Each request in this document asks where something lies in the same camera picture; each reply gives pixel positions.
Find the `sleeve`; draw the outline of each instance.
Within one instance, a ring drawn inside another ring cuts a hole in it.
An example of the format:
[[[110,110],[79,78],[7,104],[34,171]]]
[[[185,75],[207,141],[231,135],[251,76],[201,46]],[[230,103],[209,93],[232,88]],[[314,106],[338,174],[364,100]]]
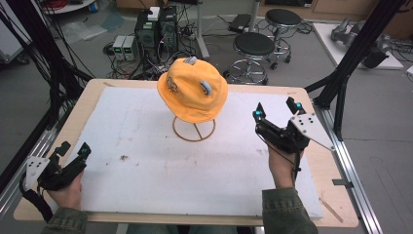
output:
[[[88,216],[80,211],[59,208],[41,234],[84,234]]]
[[[262,191],[265,233],[319,233],[294,187]]]

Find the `small stain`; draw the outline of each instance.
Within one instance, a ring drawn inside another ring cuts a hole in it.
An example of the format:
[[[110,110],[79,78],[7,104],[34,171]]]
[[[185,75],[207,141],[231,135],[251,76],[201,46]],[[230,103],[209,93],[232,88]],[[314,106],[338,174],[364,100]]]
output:
[[[124,161],[127,160],[129,157],[126,155],[122,155],[121,158],[119,158],[120,160]]]

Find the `yellow hat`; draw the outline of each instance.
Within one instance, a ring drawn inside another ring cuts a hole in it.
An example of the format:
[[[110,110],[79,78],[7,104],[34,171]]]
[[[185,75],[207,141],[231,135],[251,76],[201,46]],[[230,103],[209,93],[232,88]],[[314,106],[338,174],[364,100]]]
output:
[[[228,96],[228,85],[208,62],[179,58],[159,78],[158,92],[176,117],[198,124],[219,114]]]

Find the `person's hand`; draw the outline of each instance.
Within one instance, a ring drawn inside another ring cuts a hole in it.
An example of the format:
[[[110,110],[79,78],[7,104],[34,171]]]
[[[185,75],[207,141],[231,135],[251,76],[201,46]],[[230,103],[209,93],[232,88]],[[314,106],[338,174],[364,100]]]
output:
[[[294,183],[292,181],[292,170],[293,163],[295,163],[295,153],[287,154],[283,151],[277,149],[270,142],[268,143],[269,152],[269,166],[270,172],[273,175],[274,183],[277,188],[293,187]]]
[[[80,182],[83,172],[79,173],[72,183],[58,191],[48,190],[49,195],[55,200],[60,208],[71,208],[81,211],[81,191],[82,184]]]

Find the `black stool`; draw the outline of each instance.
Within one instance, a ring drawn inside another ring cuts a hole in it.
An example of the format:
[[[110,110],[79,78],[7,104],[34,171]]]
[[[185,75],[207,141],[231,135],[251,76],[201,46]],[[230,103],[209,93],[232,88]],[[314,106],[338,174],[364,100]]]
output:
[[[223,76],[231,78],[230,83],[266,85],[268,83],[267,73],[257,60],[270,57],[275,49],[274,42],[263,34],[246,32],[235,38],[233,47],[245,59],[234,62],[228,70],[224,71]]]
[[[273,9],[265,14],[265,21],[276,28],[276,30],[273,32],[274,43],[276,45],[276,49],[274,50],[273,54],[277,56],[274,63],[271,64],[271,68],[274,70],[278,66],[277,60],[280,55],[288,53],[288,56],[284,61],[289,62],[291,60],[291,47],[284,39],[281,38],[282,30],[295,28],[296,26],[298,26],[298,24],[301,23],[301,18],[297,14],[290,12],[289,10]]]

